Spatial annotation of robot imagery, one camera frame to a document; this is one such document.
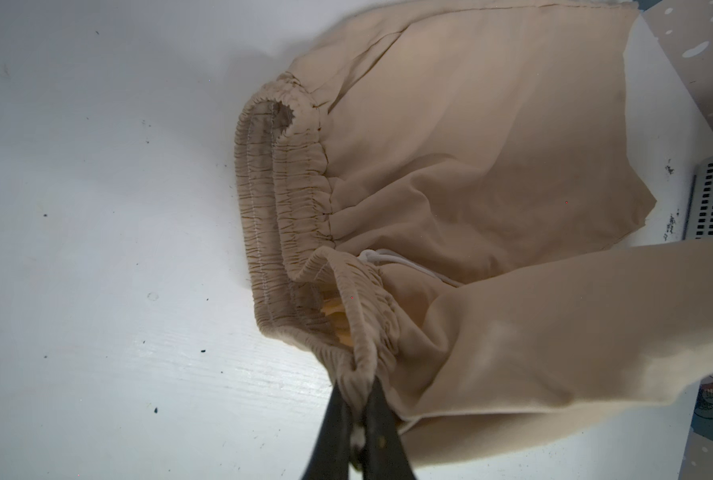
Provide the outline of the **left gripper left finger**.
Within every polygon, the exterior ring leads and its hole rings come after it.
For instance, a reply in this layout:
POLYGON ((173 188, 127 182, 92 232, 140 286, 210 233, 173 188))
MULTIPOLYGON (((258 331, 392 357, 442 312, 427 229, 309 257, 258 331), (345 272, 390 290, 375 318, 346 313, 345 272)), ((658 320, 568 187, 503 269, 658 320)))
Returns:
POLYGON ((344 400, 338 384, 334 384, 322 427, 306 471, 302 474, 302 480, 350 479, 350 456, 352 456, 350 436, 352 436, 352 410, 344 400))

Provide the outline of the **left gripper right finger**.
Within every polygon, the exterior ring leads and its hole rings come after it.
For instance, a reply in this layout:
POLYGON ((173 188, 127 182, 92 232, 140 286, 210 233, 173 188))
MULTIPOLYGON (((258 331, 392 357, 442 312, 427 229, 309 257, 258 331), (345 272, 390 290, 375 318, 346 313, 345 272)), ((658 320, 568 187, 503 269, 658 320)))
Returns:
POLYGON ((416 480, 378 378, 362 411, 365 444, 359 454, 364 480, 416 480))

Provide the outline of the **beige drawstring shorts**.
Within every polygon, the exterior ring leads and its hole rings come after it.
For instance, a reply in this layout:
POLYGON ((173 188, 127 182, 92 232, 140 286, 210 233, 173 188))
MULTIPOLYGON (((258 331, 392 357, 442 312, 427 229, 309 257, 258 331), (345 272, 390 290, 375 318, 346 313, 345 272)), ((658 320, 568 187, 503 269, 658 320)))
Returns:
POLYGON ((256 322, 338 384, 350 467, 375 378, 414 471, 552 442, 713 372, 713 239, 620 247, 655 206, 627 157, 637 14, 385 6, 244 106, 256 322))

